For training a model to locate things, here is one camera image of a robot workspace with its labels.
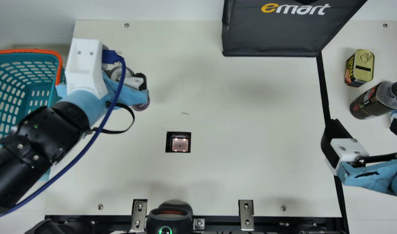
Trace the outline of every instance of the spam can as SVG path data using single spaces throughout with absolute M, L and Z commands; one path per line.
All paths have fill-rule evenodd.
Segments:
M 346 85 L 360 87 L 373 79 L 375 55 L 367 50 L 358 49 L 346 61 Z

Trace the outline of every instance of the table surface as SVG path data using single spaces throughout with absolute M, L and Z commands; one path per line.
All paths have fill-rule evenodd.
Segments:
M 375 55 L 374 79 L 356 88 L 344 83 L 345 61 L 356 49 Z M 349 21 L 322 52 L 331 118 L 338 118 L 371 156 L 397 152 L 387 115 L 358 120 L 349 111 L 359 95 L 384 80 L 397 81 L 397 21 Z M 397 197 L 344 187 L 348 219 L 397 220 Z
M 216 21 L 125 23 L 78 21 L 74 37 L 120 50 L 130 68 L 148 77 L 151 105 L 135 113 L 127 133 L 100 135 L 49 188 L 47 214 L 129 215 L 134 199 L 148 199 L 148 211 L 177 199 L 195 215 L 237 216 L 237 201 L 247 199 L 256 216 L 341 216 L 320 149 L 315 58 L 224 57 Z M 107 128 L 130 121 L 116 111 Z M 173 131 L 192 133 L 191 153 L 165 153 Z

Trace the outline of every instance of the teal plastic basket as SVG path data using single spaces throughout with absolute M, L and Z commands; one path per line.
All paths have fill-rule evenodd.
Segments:
M 65 81 L 59 53 L 46 49 L 0 51 L 0 138 L 25 115 L 59 100 Z

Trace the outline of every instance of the green light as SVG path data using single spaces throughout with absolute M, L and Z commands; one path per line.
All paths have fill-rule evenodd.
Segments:
M 164 229 L 164 228 L 168 228 L 168 229 L 170 230 L 170 233 L 169 233 L 169 234 L 172 234 L 172 229 L 171 229 L 170 227 L 168 227 L 168 226 L 163 226 L 163 227 L 159 230 L 159 234 L 166 234 L 166 233 L 162 233 L 162 229 Z

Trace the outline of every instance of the plastic bottle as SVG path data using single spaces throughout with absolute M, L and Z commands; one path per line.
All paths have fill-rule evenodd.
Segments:
M 383 81 L 367 90 L 350 104 L 351 114 L 360 120 L 380 116 L 397 109 L 397 82 Z

